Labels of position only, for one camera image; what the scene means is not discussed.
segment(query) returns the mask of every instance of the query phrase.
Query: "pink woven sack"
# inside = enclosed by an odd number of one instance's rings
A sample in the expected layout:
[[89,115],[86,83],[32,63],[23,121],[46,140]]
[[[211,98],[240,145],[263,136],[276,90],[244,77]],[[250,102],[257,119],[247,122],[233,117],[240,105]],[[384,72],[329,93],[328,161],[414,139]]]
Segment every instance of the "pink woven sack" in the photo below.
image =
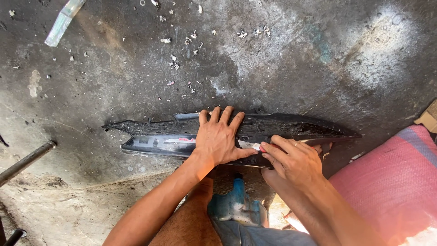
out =
[[403,129],[329,180],[389,245],[437,245],[437,146]]

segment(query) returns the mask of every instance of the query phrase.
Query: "hand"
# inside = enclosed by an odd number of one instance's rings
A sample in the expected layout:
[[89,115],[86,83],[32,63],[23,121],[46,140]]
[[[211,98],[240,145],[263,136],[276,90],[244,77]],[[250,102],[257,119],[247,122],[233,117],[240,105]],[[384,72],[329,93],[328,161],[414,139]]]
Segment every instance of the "hand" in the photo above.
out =
[[284,151],[266,142],[261,143],[262,148],[267,152],[262,156],[275,168],[275,170],[263,170],[263,176],[274,177],[271,172],[277,172],[281,178],[287,179],[303,191],[325,179],[317,150],[305,143],[293,139],[287,140],[278,135],[274,135],[271,142]]
[[220,116],[221,108],[216,107],[212,111],[209,121],[206,119],[208,111],[202,110],[200,112],[200,127],[193,154],[212,158],[214,166],[217,166],[218,164],[225,164],[258,153],[257,150],[252,148],[241,149],[235,147],[235,134],[237,133],[238,126],[243,121],[244,113],[239,112],[228,126],[233,110],[233,107],[227,106],[222,116]]

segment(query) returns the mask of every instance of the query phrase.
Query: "motorcycle side cover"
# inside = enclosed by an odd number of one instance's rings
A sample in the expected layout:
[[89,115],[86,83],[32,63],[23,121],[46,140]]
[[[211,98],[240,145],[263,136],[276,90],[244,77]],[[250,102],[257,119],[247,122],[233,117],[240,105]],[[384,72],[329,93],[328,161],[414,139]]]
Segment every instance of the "motorcycle side cover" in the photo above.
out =
[[[137,122],[125,120],[102,126],[117,129],[132,137],[121,145],[121,153],[140,156],[161,156],[186,159],[196,147],[199,129],[198,113],[176,115],[176,120],[162,122]],[[287,139],[303,141],[308,145],[326,144],[360,138],[361,135],[330,121],[284,113],[246,114],[238,128],[238,140],[260,143],[270,142],[271,136],[279,135]],[[273,166],[261,153],[238,159],[231,165],[270,168]]]

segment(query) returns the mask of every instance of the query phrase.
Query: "gray shorts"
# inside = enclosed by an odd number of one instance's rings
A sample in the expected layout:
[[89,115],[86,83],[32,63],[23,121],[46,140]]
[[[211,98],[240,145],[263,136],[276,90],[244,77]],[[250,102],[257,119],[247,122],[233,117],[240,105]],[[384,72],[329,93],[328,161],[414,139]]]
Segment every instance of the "gray shorts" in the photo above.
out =
[[223,246],[317,246],[308,234],[294,230],[246,227],[236,221],[211,220],[211,223]]

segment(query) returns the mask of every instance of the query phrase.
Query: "concrete floor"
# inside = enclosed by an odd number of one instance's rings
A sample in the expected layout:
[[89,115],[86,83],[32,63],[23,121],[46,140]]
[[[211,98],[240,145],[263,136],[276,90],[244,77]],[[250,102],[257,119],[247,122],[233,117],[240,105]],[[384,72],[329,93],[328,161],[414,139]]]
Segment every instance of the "concrete floor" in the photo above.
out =
[[[0,146],[0,168],[49,139],[59,143],[23,174],[34,186],[18,182],[0,193],[17,225],[33,230],[32,245],[69,245],[75,236],[82,240],[76,244],[100,244],[154,177],[179,165],[119,154],[129,136],[104,132],[102,125],[149,116],[169,120],[215,105],[241,110],[263,105],[267,112],[314,116],[363,135],[334,146],[323,167],[330,177],[352,156],[410,125],[437,95],[435,1],[180,0],[173,6],[163,0],[157,12],[148,1],[141,6],[137,0],[89,0],[58,47],[48,47],[44,40],[65,3],[0,0],[0,134],[10,145]],[[15,11],[13,18],[9,10]],[[159,15],[167,20],[160,22]],[[271,37],[255,36],[264,25]],[[246,38],[237,36],[240,29],[248,32]],[[186,46],[185,37],[194,30],[198,37]],[[171,54],[179,70],[170,69]],[[249,177],[250,190],[268,189],[258,172],[246,172],[258,175]],[[62,192],[52,189],[48,177],[62,184]],[[132,179],[150,182],[122,199],[93,193],[93,187],[120,187],[125,184],[120,181]],[[90,200],[98,204],[93,207]],[[99,212],[114,206],[117,212]],[[73,222],[79,230],[70,233],[73,226],[64,221],[83,210],[95,218],[90,222],[85,213]],[[90,226],[99,236],[89,235]],[[53,231],[59,228],[61,233]]]

